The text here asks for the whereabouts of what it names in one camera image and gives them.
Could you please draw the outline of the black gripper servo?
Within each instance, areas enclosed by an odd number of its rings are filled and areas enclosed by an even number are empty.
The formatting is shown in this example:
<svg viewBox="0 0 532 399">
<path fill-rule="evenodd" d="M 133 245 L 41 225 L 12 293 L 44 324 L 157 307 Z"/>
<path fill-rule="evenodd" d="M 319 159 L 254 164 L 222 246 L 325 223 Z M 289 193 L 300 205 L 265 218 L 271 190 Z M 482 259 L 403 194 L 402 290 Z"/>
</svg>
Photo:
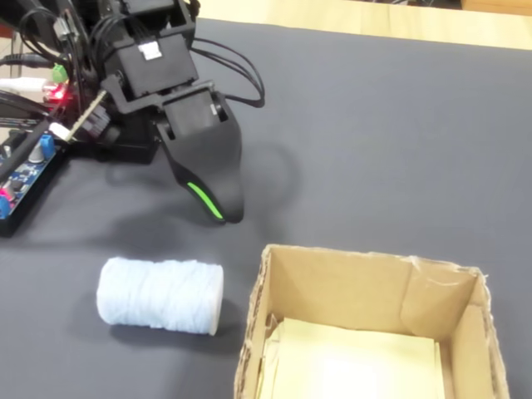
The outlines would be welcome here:
<svg viewBox="0 0 532 399">
<path fill-rule="evenodd" d="M 241 222 L 242 134 L 221 93 L 200 88 L 166 102 L 156 128 L 178 185 L 217 223 Z"/>
</svg>

